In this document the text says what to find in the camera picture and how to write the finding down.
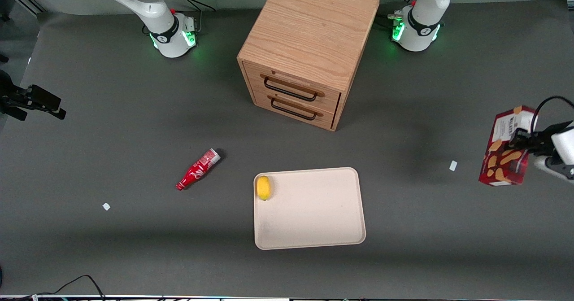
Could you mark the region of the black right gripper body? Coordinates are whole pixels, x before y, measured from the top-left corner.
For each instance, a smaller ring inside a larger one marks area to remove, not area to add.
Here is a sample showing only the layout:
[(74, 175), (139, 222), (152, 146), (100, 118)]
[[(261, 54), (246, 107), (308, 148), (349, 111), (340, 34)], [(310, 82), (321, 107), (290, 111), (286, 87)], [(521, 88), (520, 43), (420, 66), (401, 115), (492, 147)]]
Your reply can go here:
[(26, 105), (24, 99), (30, 92), (30, 86), (21, 88), (16, 86), (12, 78), (0, 70), (0, 113), (2, 116), (11, 116), (19, 121), (25, 121), (27, 112), (23, 111), (19, 105)]

